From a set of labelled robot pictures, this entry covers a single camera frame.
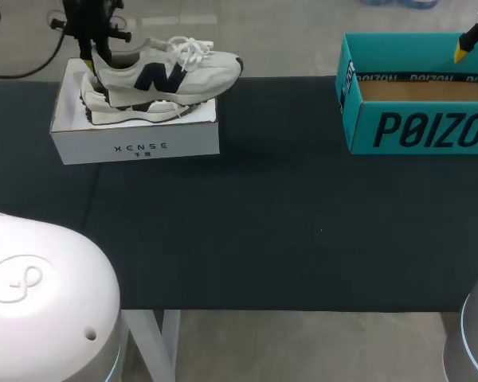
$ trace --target sneaker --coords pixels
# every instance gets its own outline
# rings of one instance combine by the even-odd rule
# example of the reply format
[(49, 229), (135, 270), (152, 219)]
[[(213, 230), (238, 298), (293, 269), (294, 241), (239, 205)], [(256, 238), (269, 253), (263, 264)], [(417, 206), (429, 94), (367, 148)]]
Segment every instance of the sneaker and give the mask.
[(110, 64), (94, 48), (92, 60), (113, 107), (156, 100), (188, 106), (219, 96), (242, 72), (238, 56), (212, 48), (193, 38), (149, 39), (136, 51), (115, 54)]
[(190, 107), (173, 102), (149, 102), (130, 107), (111, 107), (107, 91), (90, 72), (84, 74), (81, 83), (81, 100), (87, 109), (87, 119), (93, 125), (108, 125), (140, 119), (160, 123), (186, 114)]

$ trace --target shoe sole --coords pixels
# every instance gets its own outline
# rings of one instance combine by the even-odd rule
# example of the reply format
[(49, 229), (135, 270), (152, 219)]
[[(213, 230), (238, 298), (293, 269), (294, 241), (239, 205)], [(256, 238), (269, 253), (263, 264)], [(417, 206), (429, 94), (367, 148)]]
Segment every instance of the shoe sole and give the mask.
[(233, 84), (227, 84), (212, 92), (192, 95), (164, 93), (157, 92), (156, 90), (145, 92), (138, 89), (118, 88), (113, 85), (108, 85), (108, 102), (112, 107), (124, 107), (153, 101), (168, 101), (181, 106), (194, 106), (219, 96), (221, 93), (230, 89), (232, 85)]
[(80, 95), (80, 100), (85, 106), (85, 112), (87, 115), (87, 120), (95, 126), (100, 125), (113, 125), (122, 122), (128, 121), (146, 121), (151, 123), (161, 123), (168, 122), (179, 117), (183, 117), (188, 114), (192, 107), (188, 107), (179, 112), (170, 111), (167, 113), (146, 113), (144, 111), (133, 111), (133, 110), (124, 110), (124, 111), (92, 111), (88, 108), (86, 103), (83, 100), (83, 97)]

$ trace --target black mat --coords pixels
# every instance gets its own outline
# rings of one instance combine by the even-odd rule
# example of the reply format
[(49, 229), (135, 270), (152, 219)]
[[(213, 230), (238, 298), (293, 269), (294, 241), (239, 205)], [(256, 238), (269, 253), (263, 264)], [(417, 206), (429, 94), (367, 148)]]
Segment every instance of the black mat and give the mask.
[(97, 165), (62, 165), (48, 134), (58, 87), (0, 82), (0, 212), (80, 231)]
[(94, 189), (96, 166), (63, 166), (47, 135), (55, 86), (4, 88), (31, 100), (0, 119), (22, 153), (0, 160), (0, 204), (83, 222), (126, 309), (457, 310), (478, 276), (478, 156), (350, 155), (333, 82), (242, 79), (221, 155), (98, 165)]

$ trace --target table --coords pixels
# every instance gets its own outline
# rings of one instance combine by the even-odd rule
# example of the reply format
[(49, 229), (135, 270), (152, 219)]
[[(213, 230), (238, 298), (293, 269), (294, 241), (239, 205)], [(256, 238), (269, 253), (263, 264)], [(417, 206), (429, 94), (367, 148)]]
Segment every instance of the table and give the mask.
[(459, 310), (478, 156), (353, 156), (334, 77), (244, 78), (219, 156), (63, 166), (57, 84), (0, 82), (0, 211), (75, 229), (127, 310)]

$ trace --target gray floor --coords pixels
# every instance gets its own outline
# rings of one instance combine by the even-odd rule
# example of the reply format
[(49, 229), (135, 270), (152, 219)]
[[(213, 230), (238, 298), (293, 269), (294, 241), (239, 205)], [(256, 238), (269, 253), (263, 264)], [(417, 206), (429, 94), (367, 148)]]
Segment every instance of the gray floor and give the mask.
[[(186, 311), (177, 381), (445, 382), (444, 339), (439, 314)], [(151, 382), (128, 353), (123, 382)]]
[[(215, 42), (239, 53), (245, 76), (322, 76), (335, 73), (346, 31), (456, 31), (476, 20), (478, 0), (442, 0), (435, 10), (382, 8), (358, 0), (125, 0), (117, 14), (134, 33)], [(56, 0), (0, 0), (0, 73), (38, 66), (58, 34), (46, 14)], [(61, 79), (77, 57), (68, 39), (59, 57), (29, 80)], [(441, 382), (445, 330), (439, 314), (202, 312), (182, 316), (180, 382)], [(131, 381), (145, 380), (141, 360)]]
[[(239, 53), (245, 76), (334, 74), (346, 31), (456, 31), (476, 20), (478, 0), (442, 0), (434, 10), (364, 6), (359, 0), (125, 0), (117, 12), (134, 40), (174, 35), (211, 40), (216, 50)], [(57, 0), (0, 0), (0, 73), (38, 66), (52, 52), (57, 32), (46, 14)], [(32, 80), (59, 80), (78, 48), (68, 39), (59, 57)]]

